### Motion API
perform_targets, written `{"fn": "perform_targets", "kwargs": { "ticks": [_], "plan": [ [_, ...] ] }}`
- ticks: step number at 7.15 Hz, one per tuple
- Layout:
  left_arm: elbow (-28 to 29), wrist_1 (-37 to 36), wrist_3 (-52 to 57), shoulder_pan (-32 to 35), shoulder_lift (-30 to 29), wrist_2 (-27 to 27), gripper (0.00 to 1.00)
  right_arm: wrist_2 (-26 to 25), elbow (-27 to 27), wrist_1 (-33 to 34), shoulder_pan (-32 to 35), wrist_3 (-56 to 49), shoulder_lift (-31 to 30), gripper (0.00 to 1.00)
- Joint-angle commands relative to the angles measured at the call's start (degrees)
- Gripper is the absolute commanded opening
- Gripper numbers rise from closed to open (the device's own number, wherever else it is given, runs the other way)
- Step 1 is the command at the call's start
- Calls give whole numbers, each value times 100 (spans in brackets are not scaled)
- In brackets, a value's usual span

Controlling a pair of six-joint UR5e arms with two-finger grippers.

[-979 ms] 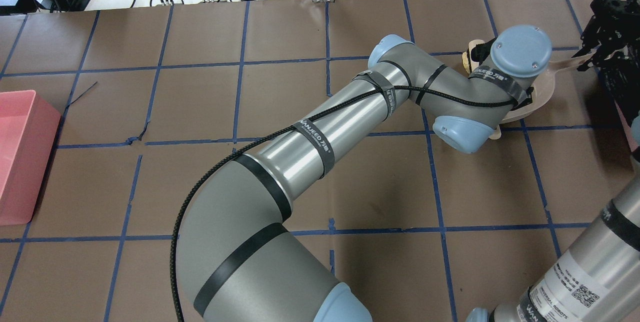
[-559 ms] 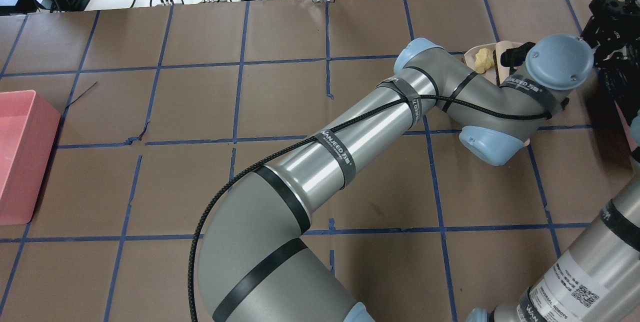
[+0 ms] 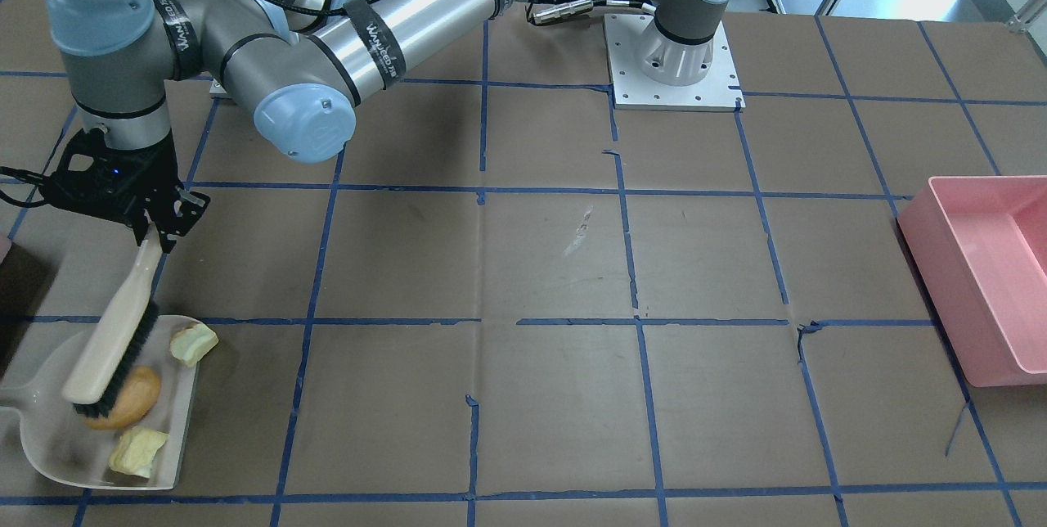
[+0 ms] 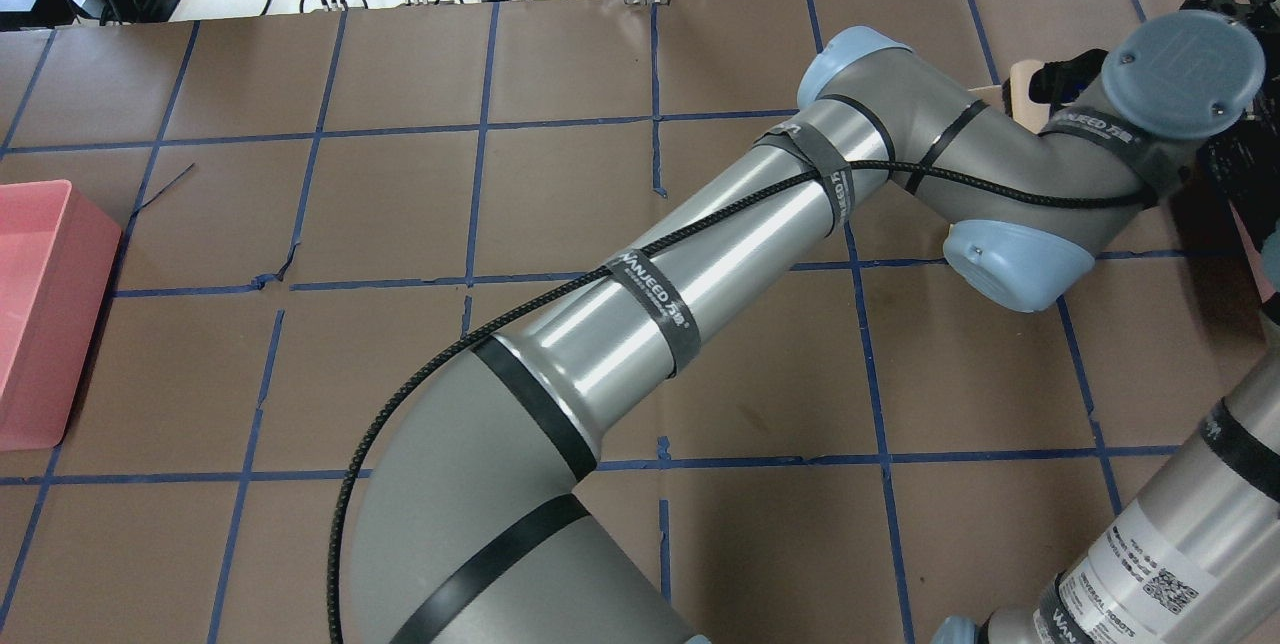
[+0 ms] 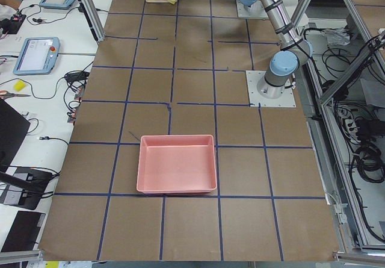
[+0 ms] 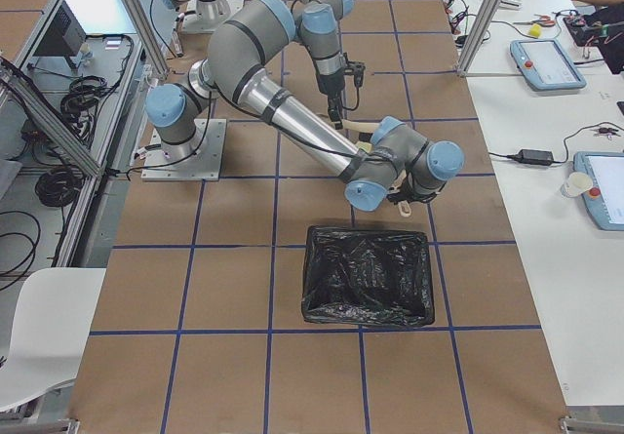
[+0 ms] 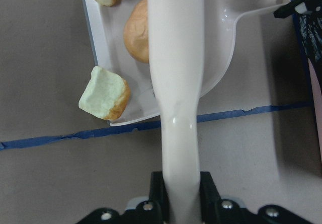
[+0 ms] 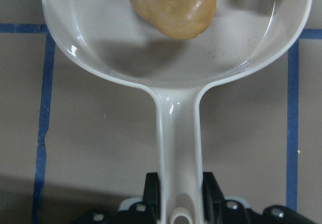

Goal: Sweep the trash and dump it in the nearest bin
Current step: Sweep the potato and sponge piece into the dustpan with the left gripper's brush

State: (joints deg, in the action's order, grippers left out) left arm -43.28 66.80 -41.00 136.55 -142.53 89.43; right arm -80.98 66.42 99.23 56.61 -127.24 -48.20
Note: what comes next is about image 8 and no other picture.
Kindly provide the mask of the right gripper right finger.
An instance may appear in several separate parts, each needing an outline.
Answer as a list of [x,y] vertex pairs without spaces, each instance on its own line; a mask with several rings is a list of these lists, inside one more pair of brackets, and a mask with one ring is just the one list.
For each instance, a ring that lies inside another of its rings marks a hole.
[[224,197],[212,172],[203,173],[202,196],[206,223],[251,223],[241,202]]

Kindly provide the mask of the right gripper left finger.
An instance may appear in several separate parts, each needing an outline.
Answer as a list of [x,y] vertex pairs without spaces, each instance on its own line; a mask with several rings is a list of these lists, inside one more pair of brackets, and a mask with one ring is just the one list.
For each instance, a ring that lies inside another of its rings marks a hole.
[[157,223],[160,220],[160,183],[156,172],[145,176],[142,197],[132,197],[121,202],[118,223]]

